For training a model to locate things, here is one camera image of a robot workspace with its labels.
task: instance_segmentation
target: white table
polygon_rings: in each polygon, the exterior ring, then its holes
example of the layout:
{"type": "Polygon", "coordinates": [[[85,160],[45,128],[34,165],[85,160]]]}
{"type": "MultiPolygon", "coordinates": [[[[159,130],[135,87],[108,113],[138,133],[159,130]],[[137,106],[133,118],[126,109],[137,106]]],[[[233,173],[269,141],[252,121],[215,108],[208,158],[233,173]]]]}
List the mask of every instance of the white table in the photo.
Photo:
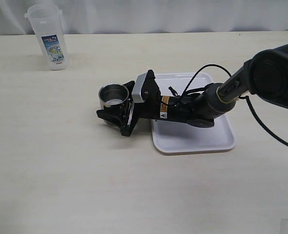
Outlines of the white table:
{"type": "MultiPolygon", "coordinates": [[[[162,155],[148,120],[127,138],[96,110],[104,84],[207,63],[233,73],[288,43],[288,32],[66,35],[66,43],[71,66],[52,72],[35,36],[0,36],[0,234],[279,233],[288,148],[244,101],[229,113],[238,144],[220,154],[162,155]]],[[[288,110],[252,102],[288,141],[288,110]]]]}

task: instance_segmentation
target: yellow warning sticker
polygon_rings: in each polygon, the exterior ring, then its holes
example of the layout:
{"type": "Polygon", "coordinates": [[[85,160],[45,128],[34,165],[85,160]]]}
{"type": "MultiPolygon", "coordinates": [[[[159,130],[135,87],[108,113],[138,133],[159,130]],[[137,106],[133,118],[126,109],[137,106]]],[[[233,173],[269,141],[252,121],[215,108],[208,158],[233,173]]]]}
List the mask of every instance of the yellow warning sticker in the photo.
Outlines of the yellow warning sticker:
{"type": "MultiPolygon", "coordinates": [[[[169,103],[170,96],[163,96],[162,101],[166,104],[169,103]]],[[[168,118],[168,106],[165,104],[160,105],[160,118],[168,118]]]]}

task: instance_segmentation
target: white wall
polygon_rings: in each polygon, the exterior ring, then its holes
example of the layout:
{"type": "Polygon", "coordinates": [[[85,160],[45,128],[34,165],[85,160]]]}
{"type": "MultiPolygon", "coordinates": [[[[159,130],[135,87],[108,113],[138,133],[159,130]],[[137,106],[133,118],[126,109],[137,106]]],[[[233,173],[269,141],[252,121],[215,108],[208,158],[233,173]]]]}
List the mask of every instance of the white wall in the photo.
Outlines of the white wall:
{"type": "Polygon", "coordinates": [[[0,0],[0,34],[31,34],[28,7],[52,2],[65,33],[288,30],[288,0],[0,0]]]}

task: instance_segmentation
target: metal cup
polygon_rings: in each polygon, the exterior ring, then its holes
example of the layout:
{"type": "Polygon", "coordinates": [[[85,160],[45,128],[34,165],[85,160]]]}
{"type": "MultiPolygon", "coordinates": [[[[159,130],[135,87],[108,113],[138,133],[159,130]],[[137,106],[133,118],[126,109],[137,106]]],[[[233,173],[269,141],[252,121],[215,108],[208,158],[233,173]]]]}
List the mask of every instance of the metal cup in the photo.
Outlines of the metal cup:
{"type": "Polygon", "coordinates": [[[120,108],[127,105],[129,90],[122,84],[107,84],[100,89],[98,97],[102,110],[104,108],[120,108]]]}

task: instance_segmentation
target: plastic tray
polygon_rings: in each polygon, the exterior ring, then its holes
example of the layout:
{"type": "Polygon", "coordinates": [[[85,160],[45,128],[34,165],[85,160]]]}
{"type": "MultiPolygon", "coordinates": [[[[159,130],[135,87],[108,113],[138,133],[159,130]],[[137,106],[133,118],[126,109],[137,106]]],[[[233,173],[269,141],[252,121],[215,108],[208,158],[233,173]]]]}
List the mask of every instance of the plastic tray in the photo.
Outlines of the plastic tray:
{"type": "MultiPolygon", "coordinates": [[[[172,96],[168,87],[172,86],[181,94],[194,73],[156,74],[156,82],[162,95],[172,96]]],[[[200,73],[190,85],[190,89],[204,87],[213,79],[200,73]]],[[[236,137],[226,115],[215,119],[212,128],[197,128],[185,123],[152,120],[155,147],[166,154],[186,154],[200,152],[223,152],[235,147],[236,137]]]]}

